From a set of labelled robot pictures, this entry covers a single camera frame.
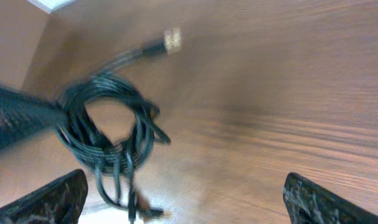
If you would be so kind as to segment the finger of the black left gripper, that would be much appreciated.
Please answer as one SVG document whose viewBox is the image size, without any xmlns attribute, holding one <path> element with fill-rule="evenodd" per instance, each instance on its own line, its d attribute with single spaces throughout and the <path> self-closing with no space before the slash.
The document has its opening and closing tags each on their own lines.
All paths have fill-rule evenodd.
<svg viewBox="0 0 378 224">
<path fill-rule="evenodd" d="M 67 114 L 59 105 L 0 85 L 0 151 L 67 123 Z"/>
</svg>

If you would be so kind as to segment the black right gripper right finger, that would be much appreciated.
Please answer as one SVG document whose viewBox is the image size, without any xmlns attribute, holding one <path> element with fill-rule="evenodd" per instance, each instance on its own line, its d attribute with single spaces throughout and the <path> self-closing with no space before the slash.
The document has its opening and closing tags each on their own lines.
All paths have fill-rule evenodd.
<svg viewBox="0 0 378 224">
<path fill-rule="evenodd" d="M 292 223 L 378 223 L 377 215 L 294 172 L 290 172 L 286 177 L 283 201 Z"/>
</svg>

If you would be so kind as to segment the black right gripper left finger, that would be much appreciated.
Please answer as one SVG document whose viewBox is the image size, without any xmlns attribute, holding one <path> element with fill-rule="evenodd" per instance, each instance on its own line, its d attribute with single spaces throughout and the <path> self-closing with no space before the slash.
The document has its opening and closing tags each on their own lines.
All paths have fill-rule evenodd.
<svg viewBox="0 0 378 224">
<path fill-rule="evenodd" d="M 83 170 L 75 169 L 0 208 L 0 224 L 77 223 L 88 195 Z"/>
</svg>

